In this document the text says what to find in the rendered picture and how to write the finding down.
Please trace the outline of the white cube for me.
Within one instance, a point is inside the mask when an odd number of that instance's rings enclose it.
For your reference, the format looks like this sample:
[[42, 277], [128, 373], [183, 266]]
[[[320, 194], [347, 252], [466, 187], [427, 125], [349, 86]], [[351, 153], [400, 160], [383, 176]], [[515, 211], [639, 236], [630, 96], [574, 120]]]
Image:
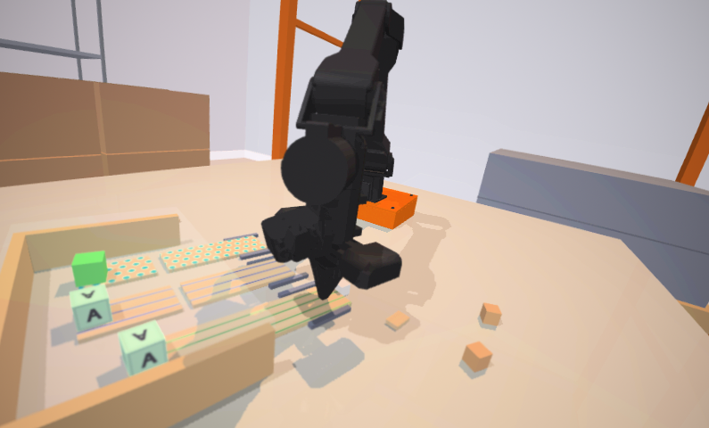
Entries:
[[346, 296], [346, 295], [350, 294], [350, 284], [343, 279], [336, 286], [335, 290], [338, 293], [340, 293], [342, 296]]

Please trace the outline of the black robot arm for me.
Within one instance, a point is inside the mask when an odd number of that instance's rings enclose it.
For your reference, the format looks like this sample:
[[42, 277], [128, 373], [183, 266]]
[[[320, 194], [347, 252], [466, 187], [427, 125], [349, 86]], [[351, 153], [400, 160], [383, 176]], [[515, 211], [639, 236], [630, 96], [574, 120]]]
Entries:
[[404, 18], [392, 3], [357, 1], [341, 50], [327, 56], [310, 78], [296, 122], [305, 136], [287, 147], [280, 162], [286, 189], [305, 207], [261, 222], [278, 263], [331, 252], [332, 218], [313, 205], [361, 186], [368, 202], [387, 198], [383, 181], [394, 168], [384, 133], [387, 81], [404, 34]]

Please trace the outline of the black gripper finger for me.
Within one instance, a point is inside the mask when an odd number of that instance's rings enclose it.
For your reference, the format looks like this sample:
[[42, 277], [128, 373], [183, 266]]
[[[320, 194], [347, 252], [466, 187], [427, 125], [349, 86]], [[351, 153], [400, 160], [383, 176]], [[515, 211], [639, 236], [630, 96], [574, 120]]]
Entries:
[[313, 259], [320, 266], [320, 299], [324, 300], [330, 297], [336, 286], [343, 279], [339, 266], [325, 256]]
[[317, 289], [317, 296], [320, 298], [319, 287], [320, 287], [320, 266], [313, 260], [314, 258], [325, 256], [325, 254], [317, 253], [314, 256], [309, 257], [309, 264], [311, 266], [312, 274], [315, 281], [315, 286]]

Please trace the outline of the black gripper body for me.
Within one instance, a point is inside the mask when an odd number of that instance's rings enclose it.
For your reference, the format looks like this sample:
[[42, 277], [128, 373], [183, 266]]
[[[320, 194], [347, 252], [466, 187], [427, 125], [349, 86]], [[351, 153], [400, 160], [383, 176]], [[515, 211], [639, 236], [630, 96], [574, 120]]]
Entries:
[[345, 189], [332, 201], [313, 205], [313, 209], [319, 213], [320, 208], [325, 208], [332, 218], [332, 249], [326, 258], [339, 266], [348, 282], [369, 290], [399, 278], [402, 258], [378, 242], [362, 244], [353, 239], [362, 235], [363, 228], [356, 225], [359, 205], [367, 204], [361, 187]]

